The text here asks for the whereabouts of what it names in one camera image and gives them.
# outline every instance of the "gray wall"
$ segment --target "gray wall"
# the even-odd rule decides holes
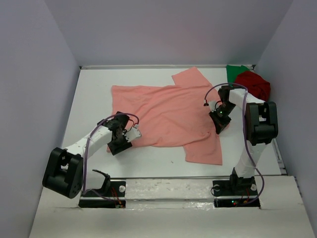
[[[294,0],[256,67],[278,106],[279,148],[317,235],[317,1]]]
[[[292,0],[46,0],[80,65],[256,63]]]
[[[0,32],[0,237],[26,238],[79,68],[43,0],[1,0]]]

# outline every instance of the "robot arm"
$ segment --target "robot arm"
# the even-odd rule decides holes
[[[240,87],[222,86],[218,91],[222,104],[215,108],[215,101],[208,102],[211,109],[209,115],[213,120],[217,134],[220,134],[230,123],[229,114],[235,106],[243,109],[245,93],[246,90]],[[224,184],[221,182],[222,189],[229,191],[228,194],[231,195],[248,189],[255,183],[255,166],[266,145],[271,143],[278,134],[276,104],[260,100],[250,93],[247,94],[245,101],[244,134],[246,146],[254,164],[245,147],[238,164],[232,171],[230,181]]]
[[[113,155],[132,147],[131,141],[141,137],[141,133],[137,125],[133,125],[127,131],[125,127],[130,117],[120,112],[117,114],[113,119],[103,122],[94,133],[87,134],[76,143],[64,149],[53,149],[43,177],[43,186],[68,198],[74,198],[80,192],[88,139],[90,139],[89,150],[85,159],[90,158],[104,145],[108,145]],[[96,172],[105,176],[104,184],[110,183],[109,175]]]

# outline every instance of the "green cloth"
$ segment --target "green cloth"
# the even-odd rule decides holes
[[[234,83],[236,80],[236,77],[238,74],[243,73],[245,71],[250,71],[247,67],[245,66],[232,66],[232,65],[227,65],[227,81],[228,83]]]

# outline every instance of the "pink cloth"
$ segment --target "pink cloth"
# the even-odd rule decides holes
[[[129,112],[140,118],[142,137],[133,146],[184,146],[186,161],[222,165],[219,136],[209,108],[203,106],[212,85],[196,67],[172,78],[175,86],[113,86],[113,113]],[[215,90],[208,100],[219,100]]]

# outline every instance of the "white surface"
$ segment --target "white surface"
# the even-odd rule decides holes
[[[256,179],[260,188],[261,179]],[[193,188],[198,185],[197,197],[203,199],[209,189],[206,182],[207,179],[183,179],[177,183]],[[174,202],[128,201],[126,209],[82,209],[76,205],[78,197],[70,200],[44,188],[30,238],[313,238],[294,178],[265,177],[265,184],[261,209],[213,208],[210,202],[179,201],[183,192],[177,190],[173,193]]]
[[[204,199],[213,202],[212,179],[129,179],[125,198]]]
[[[185,69],[104,69],[82,70],[70,112],[63,147],[78,141],[101,119],[112,112],[112,85],[173,85],[171,76]],[[213,84],[226,82],[225,68],[201,68],[202,74]],[[236,107],[231,113],[232,123],[220,135],[223,165],[194,164],[185,161],[182,147],[131,148],[116,156],[97,151],[88,161],[88,179],[94,178],[98,169],[109,173],[112,178],[157,178],[228,176],[239,161],[243,150],[242,111]],[[280,175],[272,145],[267,146],[258,167],[264,175]]]

